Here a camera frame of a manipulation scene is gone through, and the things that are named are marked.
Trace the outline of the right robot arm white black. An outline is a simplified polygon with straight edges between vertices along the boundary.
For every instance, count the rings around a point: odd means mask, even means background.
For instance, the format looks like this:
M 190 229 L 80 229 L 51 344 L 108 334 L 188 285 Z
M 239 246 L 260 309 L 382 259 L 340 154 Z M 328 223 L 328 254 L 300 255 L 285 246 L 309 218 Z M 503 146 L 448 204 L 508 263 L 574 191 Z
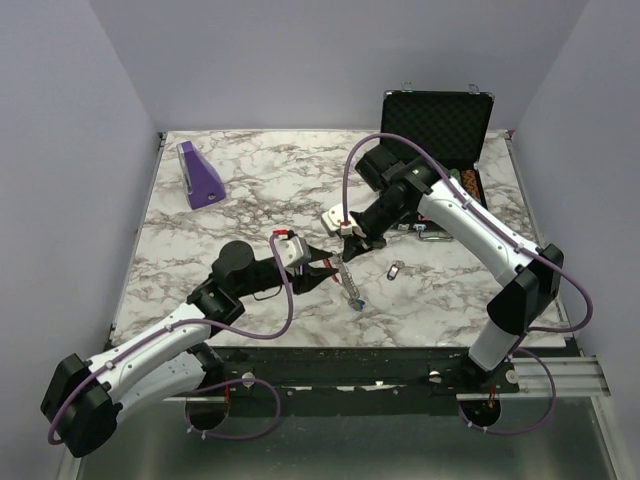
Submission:
M 556 300 L 563 252 L 553 244 L 540 247 L 508 228 L 427 153 L 406 163 L 378 145 L 356 169 L 378 192 L 377 199 L 361 212 L 342 202 L 339 213 L 323 218 L 326 229 L 344 240 L 344 261 L 385 247 L 386 232 L 406 215 L 418 213 L 449 233 L 500 286 L 459 370 L 467 389 L 485 390 L 496 380 L 498 365 Z

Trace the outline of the red handled metal key holder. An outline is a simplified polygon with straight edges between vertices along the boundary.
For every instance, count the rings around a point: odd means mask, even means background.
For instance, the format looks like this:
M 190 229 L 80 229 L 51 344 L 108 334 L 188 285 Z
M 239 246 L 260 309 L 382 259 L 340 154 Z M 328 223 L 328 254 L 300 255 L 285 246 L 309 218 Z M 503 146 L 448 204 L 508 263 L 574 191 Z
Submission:
M 356 299 L 362 300 L 358 287 L 356 286 L 348 267 L 342 260 L 341 255 L 338 252 L 333 252 L 333 257 L 329 261 L 331 265 L 338 270 L 340 284 L 346 292 L 349 306 L 351 307 L 351 302 Z

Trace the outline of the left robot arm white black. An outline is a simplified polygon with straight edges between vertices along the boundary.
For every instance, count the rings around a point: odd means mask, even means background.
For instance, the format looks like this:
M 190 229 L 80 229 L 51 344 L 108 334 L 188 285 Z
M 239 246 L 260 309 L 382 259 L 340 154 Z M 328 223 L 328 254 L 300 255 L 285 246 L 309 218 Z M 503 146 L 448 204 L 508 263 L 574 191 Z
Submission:
M 102 446 L 135 408 L 178 393 L 214 393 L 224 377 L 205 341 L 222 331 L 260 336 L 234 326 L 242 298 L 282 288 L 292 300 L 336 274 L 315 262 L 331 258 L 291 230 L 269 239 L 271 256 L 256 259 L 240 240 L 223 245 L 206 280 L 163 320 L 131 340 L 87 360 L 72 353 L 55 367 L 40 410 L 47 441 L 80 458 Z

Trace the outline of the key with black tag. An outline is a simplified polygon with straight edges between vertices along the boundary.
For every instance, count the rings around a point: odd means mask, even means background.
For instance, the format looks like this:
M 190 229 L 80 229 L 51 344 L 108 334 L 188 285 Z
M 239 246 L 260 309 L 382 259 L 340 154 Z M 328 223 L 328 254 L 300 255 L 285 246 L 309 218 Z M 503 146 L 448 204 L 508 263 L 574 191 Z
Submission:
M 396 261 L 394 261 L 394 262 L 390 265 L 390 267 L 389 267 L 389 269 L 388 269 L 388 271 L 387 271 L 386 278 L 387 278 L 389 281 L 394 281 L 394 280 L 397 278 L 397 276 L 399 275 L 399 273 L 400 273 L 400 272 L 401 272 L 405 267 L 406 267 L 406 264 L 405 264 L 403 261 L 400 261 L 400 260 L 396 260 Z

